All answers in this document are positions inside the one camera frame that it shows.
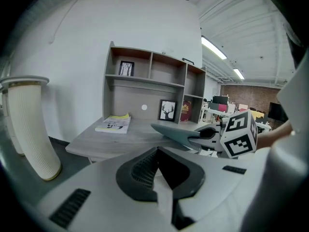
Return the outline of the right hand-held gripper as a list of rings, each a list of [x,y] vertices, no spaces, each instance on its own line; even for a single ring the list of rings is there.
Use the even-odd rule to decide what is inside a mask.
[[[230,159],[256,151],[258,129],[249,110],[231,115],[224,125],[208,124],[195,131],[202,133],[205,130],[219,133],[220,138],[190,137],[189,143],[199,149],[216,151],[221,157]]]

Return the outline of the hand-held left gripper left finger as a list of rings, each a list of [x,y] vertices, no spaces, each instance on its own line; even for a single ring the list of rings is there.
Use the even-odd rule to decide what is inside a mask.
[[[134,151],[97,162],[53,188],[38,210],[63,232],[172,232],[153,189],[159,153]]]

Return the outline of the teal hardcover book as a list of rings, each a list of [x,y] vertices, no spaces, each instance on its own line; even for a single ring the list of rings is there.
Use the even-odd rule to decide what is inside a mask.
[[[151,127],[160,134],[187,147],[192,147],[191,143],[189,142],[189,138],[200,138],[200,132],[198,131],[189,131],[153,123],[151,124]]]

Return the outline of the yellow-green magazine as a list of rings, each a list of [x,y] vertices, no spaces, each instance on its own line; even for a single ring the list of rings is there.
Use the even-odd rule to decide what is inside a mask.
[[[128,113],[124,116],[109,116],[101,124],[96,126],[95,131],[126,134],[130,121],[131,116]]]

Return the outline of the wooden shelf unit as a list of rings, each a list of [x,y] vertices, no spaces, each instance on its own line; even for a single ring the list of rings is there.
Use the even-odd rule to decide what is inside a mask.
[[[135,63],[134,76],[120,76],[121,61]],[[102,91],[102,116],[129,114],[132,119],[159,120],[160,100],[177,101],[174,123],[180,121],[183,101],[192,101],[191,118],[199,121],[206,68],[144,49],[116,46],[111,42],[106,56]]]

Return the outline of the person's right forearm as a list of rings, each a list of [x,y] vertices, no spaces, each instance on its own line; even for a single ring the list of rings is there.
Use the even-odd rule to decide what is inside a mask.
[[[284,124],[277,127],[275,130],[266,131],[258,134],[256,150],[271,147],[277,140],[289,136],[293,128],[291,126],[290,120],[287,120]]]

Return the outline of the long white office desk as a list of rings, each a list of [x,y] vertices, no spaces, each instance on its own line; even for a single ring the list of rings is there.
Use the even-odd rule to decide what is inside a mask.
[[[222,116],[222,117],[230,117],[230,116],[234,115],[234,114],[228,114],[228,113],[224,113],[224,112],[217,111],[217,110],[212,110],[210,108],[202,108],[202,113],[205,114],[206,112],[209,112],[209,113],[215,114],[215,115],[219,115],[219,116]],[[260,128],[263,128],[265,131],[271,130],[271,127],[267,124],[256,122],[256,125]]]

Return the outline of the black computer monitor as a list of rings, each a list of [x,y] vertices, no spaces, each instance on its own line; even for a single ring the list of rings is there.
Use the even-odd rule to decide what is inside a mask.
[[[228,96],[213,96],[212,103],[227,105]]]

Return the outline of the grey wooden desk with hutch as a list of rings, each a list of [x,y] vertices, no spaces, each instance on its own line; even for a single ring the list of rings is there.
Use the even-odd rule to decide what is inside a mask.
[[[195,130],[198,123],[174,123],[170,121],[132,119],[126,134],[95,131],[96,126],[106,118],[103,116],[80,133],[67,147],[66,151],[87,157],[90,162],[113,158],[134,150],[167,146],[181,148],[181,145],[155,131],[151,124],[159,124],[184,130]]]

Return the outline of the black framed deer picture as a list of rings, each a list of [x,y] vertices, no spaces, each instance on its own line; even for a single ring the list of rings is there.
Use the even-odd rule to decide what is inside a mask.
[[[160,100],[159,120],[175,121],[177,101],[174,100]]]

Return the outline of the long ceiling light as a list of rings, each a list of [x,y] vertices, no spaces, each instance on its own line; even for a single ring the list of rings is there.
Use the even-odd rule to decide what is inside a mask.
[[[242,74],[242,72],[238,68],[234,68],[233,71],[239,77],[240,80],[244,80],[245,79],[243,74]]]
[[[212,42],[210,42],[205,36],[201,36],[201,43],[204,47],[208,48],[221,60],[227,59],[227,56],[219,48],[217,48]]]

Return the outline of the white round ribbed table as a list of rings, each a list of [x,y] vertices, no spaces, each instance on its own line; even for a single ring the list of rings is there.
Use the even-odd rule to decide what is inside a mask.
[[[62,165],[50,142],[42,113],[42,87],[47,77],[35,75],[9,76],[0,79],[8,91],[8,106],[15,136],[23,154],[37,175],[55,179]]]

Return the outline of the black framed tree picture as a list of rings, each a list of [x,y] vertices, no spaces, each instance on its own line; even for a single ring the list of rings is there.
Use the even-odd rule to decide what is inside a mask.
[[[134,62],[121,61],[118,74],[120,76],[134,76],[134,66]]]

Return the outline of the black wall television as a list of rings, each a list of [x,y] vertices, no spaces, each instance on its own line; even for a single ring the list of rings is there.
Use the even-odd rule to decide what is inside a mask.
[[[268,109],[268,117],[280,122],[286,122],[288,117],[280,104],[271,102]]]

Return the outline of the white wall conduit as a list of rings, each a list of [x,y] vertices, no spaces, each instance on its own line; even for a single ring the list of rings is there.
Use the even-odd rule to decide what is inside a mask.
[[[50,36],[48,40],[48,44],[52,45],[55,40],[58,31],[60,30],[60,27],[64,23],[65,19],[69,15],[69,13],[72,11],[72,9],[79,3],[80,0],[70,0],[69,2],[66,2],[59,6],[57,9],[55,9],[55,12],[61,12],[60,13],[60,19],[57,19],[56,27],[53,31],[53,34]]]

